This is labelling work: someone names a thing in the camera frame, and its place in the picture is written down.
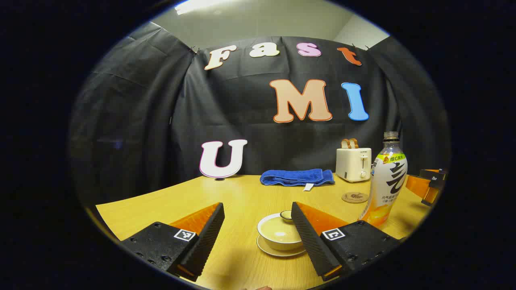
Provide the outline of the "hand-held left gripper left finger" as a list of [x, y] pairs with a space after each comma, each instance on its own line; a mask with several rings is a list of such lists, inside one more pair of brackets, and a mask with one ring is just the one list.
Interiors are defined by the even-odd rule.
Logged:
[[171, 224], [153, 222], [121, 244], [144, 262], [195, 282], [224, 220], [223, 203], [215, 203]]

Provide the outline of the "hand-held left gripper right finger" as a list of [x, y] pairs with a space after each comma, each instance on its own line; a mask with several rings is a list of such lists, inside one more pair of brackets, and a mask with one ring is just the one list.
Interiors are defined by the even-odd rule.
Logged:
[[402, 242], [364, 220], [348, 223], [301, 202], [292, 203], [291, 218], [323, 281], [363, 270]]

